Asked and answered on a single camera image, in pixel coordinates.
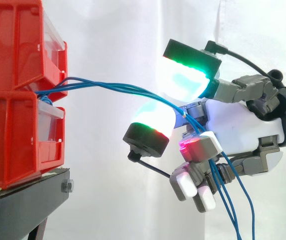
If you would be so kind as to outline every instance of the red plastic drawer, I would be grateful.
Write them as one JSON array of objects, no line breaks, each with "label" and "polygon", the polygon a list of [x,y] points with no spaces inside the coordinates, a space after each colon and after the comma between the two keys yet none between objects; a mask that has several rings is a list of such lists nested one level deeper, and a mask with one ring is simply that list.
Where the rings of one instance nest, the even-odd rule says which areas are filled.
[{"label": "red plastic drawer", "polygon": [[0,91],[0,188],[64,163],[64,122],[64,109],[32,92]]},{"label": "red plastic drawer", "polygon": [[[0,0],[0,91],[47,90],[67,76],[67,45],[41,0]],[[52,101],[67,92],[50,95]]]}]

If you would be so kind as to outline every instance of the white wall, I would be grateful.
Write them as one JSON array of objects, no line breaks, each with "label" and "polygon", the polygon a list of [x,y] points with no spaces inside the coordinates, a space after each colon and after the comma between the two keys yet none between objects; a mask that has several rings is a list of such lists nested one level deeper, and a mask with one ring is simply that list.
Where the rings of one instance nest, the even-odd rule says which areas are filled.
[{"label": "white wall", "polygon": [[[135,84],[157,91],[157,59],[169,38],[195,48],[217,40],[267,71],[286,78],[286,1],[282,0],[44,0],[45,10],[68,43],[70,76]],[[253,74],[223,58],[221,77]],[[75,192],[48,219],[44,239],[204,239],[204,214],[179,202],[158,176],[126,159],[121,139],[146,99],[103,89],[71,91],[66,108],[66,166]],[[182,163],[177,129],[161,159],[149,162],[171,172]],[[286,149],[270,174],[244,177],[256,210],[257,239],[286,237]],[[251,215],[238,184],[228,186],[244,240]],[[226,210],[206,214],[206,239],[236,239]]]}]

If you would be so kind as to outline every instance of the blue wire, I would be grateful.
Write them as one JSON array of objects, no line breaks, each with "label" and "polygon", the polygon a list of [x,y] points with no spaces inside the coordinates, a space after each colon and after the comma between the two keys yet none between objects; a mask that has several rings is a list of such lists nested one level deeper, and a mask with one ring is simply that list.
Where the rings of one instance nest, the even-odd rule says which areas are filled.
[{"label": "blue wire", "polygon": [[41,97],[40,97],[40,100],[43,101],[43,102],[45,102],[45,103],[47,103],[47,104],[53,105],[52,100],[49,99],[47,95],[41,96]]},{"label": "blue wire", "polygon": [[[231,219],[231,221],[232,221],[232,223],[233,223],[233,225],[234,225],[234,228],[235,228],[235,230],[236,230],[237,239],[238,239],[238,240],[242,240],[241,235],[240,235],[240,233],[239,233],[239,227],[238,227],[238,221],[237,221],[236,211],[235,211],[233,202],[232,202],[232,200],[231,200],[231,198],[230,198],[230,196],[229,196],[229,194],[228,194],[228,191],[227,191],[227,189],[226,189],[226,187],[225,187],[225,183],[224,183],[224,181],[223,181],[221,175],[219,174],[219,171],[218,171],[218,169],[217,169],[217,167],[216,167],[215,162],[214,162],[212,159],[209,160],[209,165],[210,165],[210,168],[211,168],[211,171],[212,171],[212,174],[213,174],[213,179],[214,179],[215,185],[217,186],[219,195],[221,196],[221,198],[222,198],[222,200],[223,200],[223,203],[224,203],[224,205],[225,205],[225,208],[226,208],[226,210],[227,210],[227,213],[228,213],[228,215],[229,215],[229,217],[230,217],[230,219]],[[230,204],[230,206],[231,206],[231,209],[232,209],[232,212],[233,212],[233,216],[234,216],[234,217],[232,216],[232,214],[231,214],[231,212],[230,212],[230,210],[229,210],[229,207],[228,207],[228,205],[227,205],[227,202],[226,202],[225,197],[224,197],[224,195],[223,195],[223,193],[222,193],[222,190],[220,189],[219,183],[218,183],[218,181],[217,181],[215,175],[218,176],[218,179],[219,179],[219,181],[220,181],[220,183],[221,183],[221,186],[222,186],[223,189],[224,189],[224,192],[225,192],[226,197],[227,197],[227,199],[228,199],[228,202],[229,202],[229,204]]]},{"label": "blue wire", "polygon": [[[63,85],[67,80],[76,80],[76,81],[80,81],[80,82],[83,82],[83,83],[71,83],[71,84],[66,84],[66,85]],[[195,130],[196,133],[200,133],[200,131],[198,130],[198,128],[200,128],[202,131],[206,131],[205,128],[199,124],[199,122],[197,122],[195,119],[193,119],[190,115],[186,114],[181,108],[175,106],[174,104],[172,104],[171,102],[165,100],[164,98],[150,92],[150,91],[147,91],[146,89],[143,89],[141,87],[137,87],[137,86],[134,86],[134,85],[129,85],[129,84],[124,84],[124,83],[103,83],[103,82],[93,82],[93,81],[90,81],[90,80],[87,80],[87,79],[83,79],[83,78],[78,78],[78,77],[68,77],[66,79],[64,79],[64,81],[62,81],[61,83],[59,83],[56,87],[54,87],[53,89],[50,89],[50,90],[43,90],[43,91],[36,91],[35,93],[38,94],[38,95],[41,95],[41,98],[51,94],[51,93],[57,93],[57,92],[62,92],[62,91],[67,91],[67,90],[73,90],[73,89],[80,89],[80,88],[88,88],[88,87],[93,87],[93,86],[99,86],[99,87],[102,87],[102,88],[105,88],[105,89],[109,89],[109,90],[113,90],[113,91],[116,91],[116,92],[120,92],[120,93],[126,93],[126,94],[135,94],[135,95],[140,95],[140,96],[144,96],[144,97],[148,97],[148,98],[151,98],[151,99],[155,99],[157,101],[160,101],[170,107],[172,107],[173,109],[175,109],[180,115],[182,115],[183,117],[186,117],[186,120],[189,122],[189,124],[193,127],[193,129]],[[234,172],[238,182],[240,183],[246,197],[248,198],[249,200],[249,203],[251,205],[251,210],[252,210],[252,234],[253,234],[253,240],[255,240],[255,212],[254,212],[254,206],[253,206],[253,203],[243,185],[243,183],[241,182],[239,176],[238,176],[238,173],[236,172],[234,166],[232,165],[232,163],[230,162],[230,160],[228,159],[228,157],[226,156],[226,154],[224,152],[222,152],[223,156],[225,157],[225,159],[227,160],[228,164],[231,166],[231,169],[232,171]],[[211,166],[214,170],[215,168],[217,169],[216,165],[214,164],[214,166],[212,165]],[[220,180],[221,180],[221,177],[220,177],[220,174],[219,172],[217,171],[216,172],[217,176],[219,176]],[[219,187],[219,184],[217,182],[217,180],[215,181],[215,184],[217,185],[218,189],[220,190],[220,187]],[[223,189],[226,193],[226,196],[231,204],[231,208],[233,210],[234,206],[232,205],[231,203],[231,199],[228,195],[228,192],[225,188],[225,185],[224,183],[222,184],[223,186]],[[232,220],[232,223],[234,224],[235,226],[235,229],[237,228],[238,229],[238,224],[237,224],[237,218],[236,218],[236,214],[234,214],[235,216],[235,219],[236,221],[233,221]],[[237,238],[240,237],[239,235],[239,231],[236,229],[236,232],[237,232]]]},{"label": "blue wire", "polygon": [[246,191],[246,188],[245,186],[243,185],[236,169],[234,168],[232,162],[229,160],[228,156],[222,152],[222,155],[224,156],[224,158],[226,159],[228,165],[231,167],[232,171],[234,172],[238,182],[239,182],[239,185],[241,186],[241,188],[243,189],[247,199],[248,199],[248,202],[249,202],[249,205],[251,206],[251,211],[252,211],[252,236],[253,236],[253,240],[255,240],[255,211],[254,211],[254,205],[253,205],[253,202],[251,200],[251,197],[249,196],[248,192]]}]

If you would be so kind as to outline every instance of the green led light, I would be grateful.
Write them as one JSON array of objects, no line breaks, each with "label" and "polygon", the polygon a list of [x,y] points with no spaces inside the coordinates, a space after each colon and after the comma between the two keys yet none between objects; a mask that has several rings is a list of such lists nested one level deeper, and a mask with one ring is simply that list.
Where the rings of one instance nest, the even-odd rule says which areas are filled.
[{"label": "green led light", "polygon": [[170,137],[176,122],[174,110],[158,101],[144,104],[136,113],[133,123],[141,123]]},{"label": "green led light", "polygon": [[165,94],[187,103],[198,98],[210,80],[200,70],[162,57],[159,81]]}]

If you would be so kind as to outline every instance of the bolt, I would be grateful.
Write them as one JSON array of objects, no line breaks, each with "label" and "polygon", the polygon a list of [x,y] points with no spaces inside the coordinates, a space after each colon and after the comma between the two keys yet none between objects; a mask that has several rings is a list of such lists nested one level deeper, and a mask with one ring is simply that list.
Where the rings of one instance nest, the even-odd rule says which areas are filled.
[{"label": "bolt", "polygon": [[64,192],[71,193],[74,190],[74,180],[69,179],[64,182]]}]

